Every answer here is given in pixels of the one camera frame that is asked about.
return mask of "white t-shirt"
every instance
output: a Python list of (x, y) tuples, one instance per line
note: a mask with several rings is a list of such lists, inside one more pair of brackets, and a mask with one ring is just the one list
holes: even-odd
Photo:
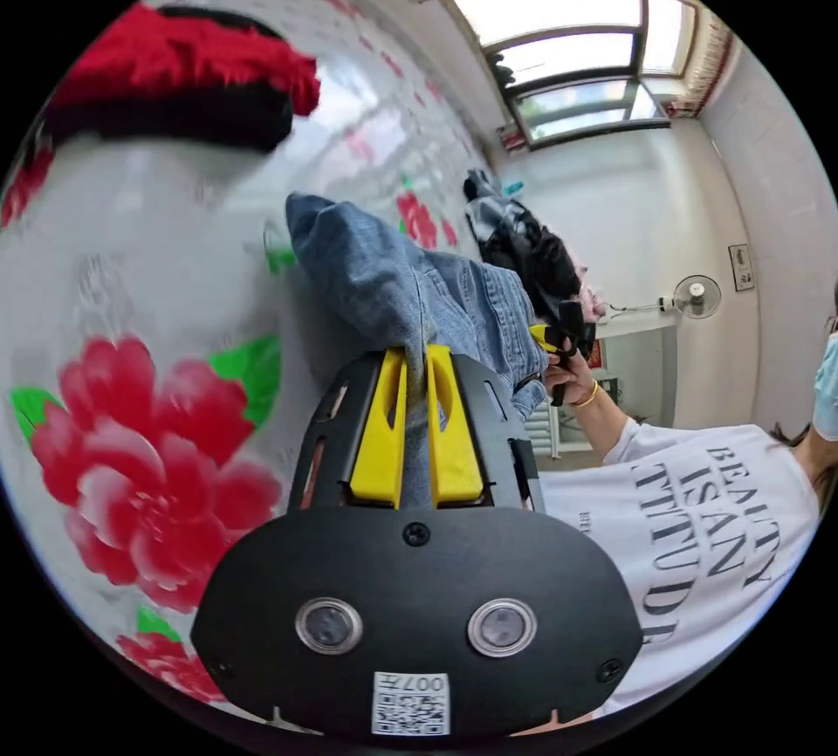
[(643, 631), (596, 715), (677, 683), (748, 631), (820, 514), (791, 451), (754, 425), (667, 430), (629, 420), (602, 467), (540, 476), (546, 512), (608, 553)]

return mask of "blue jeans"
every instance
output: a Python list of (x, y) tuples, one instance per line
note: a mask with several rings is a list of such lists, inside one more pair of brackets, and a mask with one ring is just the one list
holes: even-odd
[(402, 507), (430, 506), (424, 364), (429, 343), (494, 369), (522, 420), (546, 398), (538, 376), (547, 355), (529, 333), (535, 317), (521, 281), (512, 271), (423, 250), (351, 203), (294, 193), (285, 214), (299, 265), (326, 304), (368, 340), (370, 350), (404, 347)]

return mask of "printed number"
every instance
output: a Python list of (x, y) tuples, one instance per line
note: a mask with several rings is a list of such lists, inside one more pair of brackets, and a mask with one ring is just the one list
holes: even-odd
[(399, 684), (398, 688), (406, 692), (439, 692), (443, 688), (443, 679), (441, 677), (433, 677), (430, 680), (426, 677), (408, 677), (404, 685)]

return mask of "qr code label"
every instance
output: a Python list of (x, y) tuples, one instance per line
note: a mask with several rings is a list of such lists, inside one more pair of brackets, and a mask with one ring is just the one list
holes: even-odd
[(373, 733), (380, 736), (447, 736), (448, 675), (376, 671)]

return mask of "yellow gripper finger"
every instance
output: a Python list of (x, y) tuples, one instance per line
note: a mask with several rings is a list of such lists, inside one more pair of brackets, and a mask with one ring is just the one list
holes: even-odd
[(404, 350), (389, 348), (381, 363), (349, 488), (353, 496), (397, 509), (402, 495), (408, 367)]
[[(440, 407), (445, 430), (440, 427)], [(434, 507), (480, 499), (483, 478), (447, 346), (428, 346), (428, 432)]]
[(535, 338), (535, 341), (546, 351), (546, 352), (558, 352), (559, 347), (554, 346), (552, 342), (547, 337), (547, 331), (550, 326), (546, 326), (543, 323), (538, 324), (537, 326), (530, 326), (530, 334)]

